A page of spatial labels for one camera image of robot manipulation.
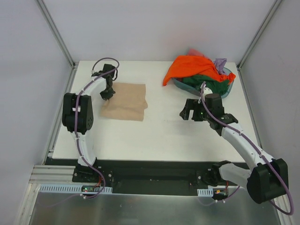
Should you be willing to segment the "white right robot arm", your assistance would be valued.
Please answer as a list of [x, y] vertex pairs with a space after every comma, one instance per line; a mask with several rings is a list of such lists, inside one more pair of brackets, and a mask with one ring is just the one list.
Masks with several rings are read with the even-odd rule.
[[228, 141], [248, 166], [244, 169], [228, 160], [215, 163], [203, 175], [204, 183], [216, 187], [231, 181], [245, 188], [257, 204], [283, 195], [290, 196], [287, 163], [281, 158], [275, 159], [251, 141], [238, 120], [232, 114], [225, 113], [219, 94], [207, 94], [199, 100], [188, 98], [180, 117], [183, 120], [208, 122], [210, 128]]

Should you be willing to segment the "beige t shirt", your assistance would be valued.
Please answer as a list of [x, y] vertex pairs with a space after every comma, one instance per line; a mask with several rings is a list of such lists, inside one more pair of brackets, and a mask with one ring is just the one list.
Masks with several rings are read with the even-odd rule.
[[114, 120], [143, 121], [146, 102], [146, 85], [115, 82], [115, 94], [105, 101], [100, 116]]

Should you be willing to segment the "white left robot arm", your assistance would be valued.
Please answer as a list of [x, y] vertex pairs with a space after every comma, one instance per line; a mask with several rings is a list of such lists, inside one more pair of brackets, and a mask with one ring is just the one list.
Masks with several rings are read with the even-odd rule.
[[73, 182], [101, 182], [97, 157], [94, 152], [92, 126], [96, 107], [94, 103], [113, 97], [113, 82], [118, 77], [118, 67], [104, 64], [100, 71], [93, 71], [90, 80], [76, 93], [66, 93], [63, 98], [62, 125], [71, 133], [78, 152]]

